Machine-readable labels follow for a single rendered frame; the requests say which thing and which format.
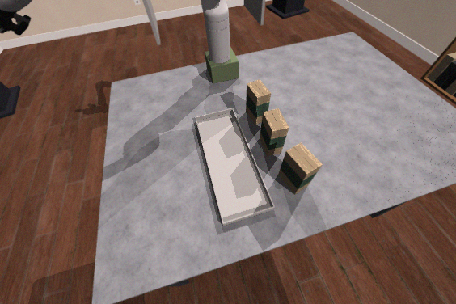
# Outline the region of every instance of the white tray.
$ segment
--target white tray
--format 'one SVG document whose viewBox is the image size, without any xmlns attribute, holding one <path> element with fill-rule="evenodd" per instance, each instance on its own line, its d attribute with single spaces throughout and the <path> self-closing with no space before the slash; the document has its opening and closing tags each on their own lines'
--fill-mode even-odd
<svg viewBox="0 0 456 304">
<path fill-rule="evenodd" d="M 232 109 L 195 117 L 222 224 L 272 210 L 256 162 Z"/>
</svg>

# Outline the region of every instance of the dark green stripe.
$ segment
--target dark green stripe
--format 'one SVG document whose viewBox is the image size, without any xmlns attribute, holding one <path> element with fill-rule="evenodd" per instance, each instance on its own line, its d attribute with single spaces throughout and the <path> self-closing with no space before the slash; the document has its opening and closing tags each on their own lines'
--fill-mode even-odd
<svg viewBox="0 0 456 304">
<path fill-rule="evenodd" d="M 275 148 L 281 148 L 285 144 L 286 136 L 271 139 L 270 136 L 268 135 L 268 132 L 266 131 L 266 128 L 264 127 L 264 125 L 261 125 L 260 133 L 261 133 L 261 136 L 263 137 L 264 141 L 266 142 L 266 146 L 268 146 L 268 149 L 270 149 L 270 150 L 273 150 Z"/>
<path fill-rule="evenodd" d="M 255 117 L 261 116 L 263 112 L 269 110 L 269 102 L 257 106 L 249 96 L 247 96 L 246 105 Z"/>
<path fill-rule="evenodd" d="M 293 171 L 293 168 L 289 166 L 287 162 L 283 162 L 281 166 L 282 172 L 285 173 L 286 177 L 291 181 L 291 183 L 296 186 L 296 188 L 301 188 L 302 186 L 308 184 L 316 175 L 313 174 L 309 178 L 302 180 L 298 174 L 296 174 L 295 171 Z"/>
</svg>

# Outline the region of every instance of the tray rim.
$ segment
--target tray rim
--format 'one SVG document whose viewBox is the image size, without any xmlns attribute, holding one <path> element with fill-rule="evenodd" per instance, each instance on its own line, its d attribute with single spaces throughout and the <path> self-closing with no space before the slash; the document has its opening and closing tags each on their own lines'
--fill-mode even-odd
<svg viewBox="0 0 456 304">
<path fill-rule="evenodd" d="M 244 219 L 247 219 L 247 218 L 250 218 L 250 217 L 253 217 L 253 216 L 256 216 L 256 215 L 259 215 L 259 214 L 262 214 L 262 213 L 265 213 L 265 212 L 268 212 L 268 211 L 271 211 L 271 210 L 274 210 L 274 203 L 272 202 L 272 198 L 269 195 L 268 189 L 264 185 L 263 177 L 260 174 L 260 170 L 258 169 L 258 165 L 256 164 L 256 160 L 253 157 L 253 154 L 251 153 L 250 146 L 248 145 L 247 139 L 244 136 L 244 132 L 241 129 L 241 126 L 240 126 L 239 121 L 238 121 L 238 117 L 236 116 L 236 114 L 234 113 L 234 110 L 232 108 L 231 109 L 226 109 L 226 110 L 221 110 L 219 112 L 212 112 L 212 113 L 209 113 L 209 114 L 206 114 L 206 115 L 201 115 L 201 116 L 194 117 L 196 130 L 198 132 L 198 137 L 199 137 L 199 140 L 201 142 L 201 151 L 202 151 L 203 156 L 205 158 L 205 164 L 206 164 L 206 167 L 208 169 L 209 181 L 211 182 L 212 188 L 213 188 L 213 182 L 212 182 L 212 177 L 213 176 L 211 175 L 211 172 L 210 172 L 210 169 L 209 169 L 209 164 L 208 164 L 208 161 L 207 161 L 207 158 L 206 158 L 206 155 L 205 155 L 205 148 L 204 148 L 204 144 L 203 144 L 203 142 L 201 140 L 199 125 L 201 123 L 207 122 L 207 121 L 212 120 L 212 119 L 228 117 L 228 116 L 231 118 L 231 123 L 232 124 L 235 123 L 237 125 L 238 129 L 239 129 L 239 132 L 241 133 L 241 141 L 243 142 L 244 150 L 246 151 L 247 157 L 249 158 L 250 162 L 251 163 L 253 162 L 252 163 L 253 164 L 252 168 L 253 168 L 253 171 L 255 173 L 255 177 L 257 178 L 257 180 L 258 180 L 258 182 L 260 184 L 261 191 L 263 192 L 264 197 L 265 197 L 266 201 L 268 202 L 268 207 L 266 207 L 265 209 L 261 209 L 258 212 L 249 213 L 248 215 L 244 215 L 242 217 L 237 217 L 237 218 L 231 219 L 229 221 L 224 221 L 222 215 L 220 214 L 220 209 L 218 208 L 217 195 L 216 195 L 215 191 L 213 190 L 214 198 L 215 198 L 215 201 L 216 201 L 216 204 L 217 204 L 217 210 L 218 210 L 220 219 L 222 221 L 222 225 L 224 225 L 224 226 L 228 225 L 230 223 L 242 221 Z"/>
</svg>

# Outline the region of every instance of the wooden floor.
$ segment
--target wooden floor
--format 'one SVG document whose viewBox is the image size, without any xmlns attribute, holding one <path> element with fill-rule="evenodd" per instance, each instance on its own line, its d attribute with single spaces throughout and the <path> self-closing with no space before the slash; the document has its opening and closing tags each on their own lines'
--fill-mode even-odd
<svg viewBox="0 0 456 304">
<path fill-rule="evenodd" d="M 306 6 L 262 27 L 230 9 L 232 49 L 355 32 L 417 82 L 429 68 L 334 2 Z M 1 304 L 91 303 L 110 84 L 205 61 L 202 14 L 158 25 L 159 47 L 145 23 L 0 54 L 0 81 L 22 89 L 0 119 Z M 123 303 L 456 303 L 455 218 L 452 185 Z"/>
</svg>

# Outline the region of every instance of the gray carpet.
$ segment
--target gray carpet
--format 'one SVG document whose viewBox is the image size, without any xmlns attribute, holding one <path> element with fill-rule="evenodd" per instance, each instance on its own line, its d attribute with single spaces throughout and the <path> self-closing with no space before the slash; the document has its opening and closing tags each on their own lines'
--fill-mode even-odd
<svg viewBox="0 0 456 304">
<path fill-rule="evenodd" d="M 110 304 L 291 243 L 456 183 L 456 111 L 354 33 L 238 55 L 240 79 L 205 64 L 114 82 L 94 304 Z M 265 157 L 245 114 L 261 79 L 289 125 Z M 222 226 L 193 117 L 233 108 L 275 205 Z M 303 143 L 323 164 L 293 195 L 276 179 Z"/>
</svg>

